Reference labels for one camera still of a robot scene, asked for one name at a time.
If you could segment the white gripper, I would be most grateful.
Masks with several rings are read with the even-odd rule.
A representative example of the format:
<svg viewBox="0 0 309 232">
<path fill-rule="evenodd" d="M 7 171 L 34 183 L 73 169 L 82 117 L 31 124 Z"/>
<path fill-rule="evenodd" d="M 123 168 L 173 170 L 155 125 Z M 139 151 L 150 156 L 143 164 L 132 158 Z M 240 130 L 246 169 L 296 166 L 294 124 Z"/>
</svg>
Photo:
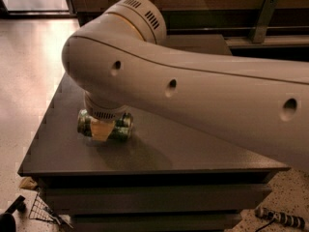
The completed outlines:
<svg viewBox="0 0 309 232">
<path fill-rule="evenodd" d="M 103 97 L 84 92 L 85 108 L 91 119 L 90 128 L 92 138 L 96 141 L 106 141 L 114 130 L 114 122 L 122 118 L 126 113 L 127 105 L 119 104 L 113 101 L 108 101 Z"/>
</svg>

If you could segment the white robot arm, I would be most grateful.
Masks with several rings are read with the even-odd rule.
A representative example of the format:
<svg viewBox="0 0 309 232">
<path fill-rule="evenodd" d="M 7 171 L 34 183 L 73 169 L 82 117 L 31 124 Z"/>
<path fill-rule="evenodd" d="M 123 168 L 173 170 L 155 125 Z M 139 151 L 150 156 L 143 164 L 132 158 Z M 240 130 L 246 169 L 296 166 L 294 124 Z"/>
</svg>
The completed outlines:
<svg viewBox="0 0 309 232">
<path fill-rule="evenodd" d="M 145 110 L 309 171 L 309 66 L 163 45 L 149 0 L 120 0 L 66 40 L 62 63 L 103 121 Z"/>
</svg>

